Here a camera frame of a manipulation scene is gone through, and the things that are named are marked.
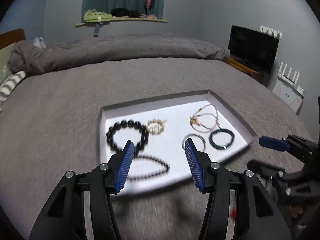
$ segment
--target wooden windowsill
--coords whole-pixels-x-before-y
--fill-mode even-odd
[[[162,19],[149,19],[149,18],[113,18],[111,19],[111,21],[109,22],[118,22],[118,21],[149,21],[149,22],[163,22],[163,23],[167,23],[167,20],[162,20]],[[82,25],[86,25],[86,24],[90,24],[90,23],[78,23],[76,24],[76,27],[82,26]]]

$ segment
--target dark teal bracelet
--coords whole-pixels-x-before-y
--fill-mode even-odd
[[[217,133],[220,133],[220,132],[224,132],[224,133],[227,133],[227,134],[231,135],[231,141],[228,144],[226,144],[226,145],[217,145],[217,144],[215,144],[213,142],[212,136],[217,134]],[[217,150],[226,150],[226,149],[228,149],[231,146],[231,144],[233,144],[234,140],[235,140],[235,134],[232,131],[230,131],[229,129],[217,129],[217,130],[213,131],[209,136],[210,145],[213,148],[217,149]]]

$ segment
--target silver bolt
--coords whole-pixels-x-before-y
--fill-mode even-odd
[[[219,165],[219,163],[211,163],[210,167],[216,170],[216,169],[220,168],[220,165]]]
[[[288,188],[285,190],[285,193],[287,194],[287,196],[290,196],[290,194],[291,194],[291,189],[288,187]]]
[[[100,170],[105,171],[107,168],[109,168],[109,165],[106,164],[106,163],[103,163],[103,164],[100,165],[99,168],[100,168]]]
[[[253,171],[250,171],[250,170],[247,170],[245,172],[245,174],[248,176],[248,177],[252,177],[254,175],[254,172]]]
[[[67,178],[71,178],[73,175],[74,175],[74,172],[73,172],[73,171],[68,171],[68,172],[66,173],[66,177],[67,177]]]

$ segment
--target gray wall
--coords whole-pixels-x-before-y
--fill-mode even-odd
[[[320,24],[305,0],[201,0],[198,38],[228,46],[231,25],[260,30],[260,25],[282,32],[271,74],[276,80],[279,62],[300,72],[298,84],[306,90],[299,116],[310,135],[319,135],[317,96],[320,95]]]
[[[81,22],[82,0],[46,0],[44,36],[48,45],[93,37],[94,25],[75,27]],[[111,22],[100,28],[99,35],[154,33],[168,31],[196,37],[200,0],[165,0],[163,18],[158,22]]]
[[[26,40],[44,36],[44,8],[46,0],[14,0],[0,22],[0,34],[22,28]]]

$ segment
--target white tray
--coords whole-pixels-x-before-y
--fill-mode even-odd
[[[235,134],[232,146],[226,150],[219,151],[211,147],[209,143],[210,132],[205,132],[207,130],[197,126],[195,128],[199,131],[195,131],[189,124],[190,116],[207,104],[216,106],[222,128],[227,128]],[[206,107],[201,113],[216,115],[213,106]],[[204,152],[209,155],[212,161],[219,163],[248,147],[256,135],[234,109],[210,90],[147,98],[101,108],[97,127],[97,151],[100,162],[107,163],[111,155],[114,154],[106,143],[106,133],[110,126],[122,120],[134,120],[146,124],[148,120],[153,118],[167,120],[164,131],[160,135],[150,134],[149,143],[144,151],[140,151],[139,154],[160,158],[170,165],[170,170],[164,175],[151,179],[127,180],[119,195],[148,192],[189,179],[191,172],[181,145],[187,134],[201,135],[206,140],[206,150]],[[201,121],[209,127],[215,124],[215,118],[212,115],[202,116]],[[136,145],[140,141],[140,137],[141,134],[138,130],[122,128],[115,133],[114,141],[119,147],[124,148],[127,140],[131,140]],[[201,140],[195,137],[191,138],[197,149],[202,151]],[[223,145],[230,141],[230,135],[219,133],[213,137],[213,140],[217,144]],[[132,161],[129,176],[148,174],[162,169],[164,169],[162,166],[152,161],[136,159]]]

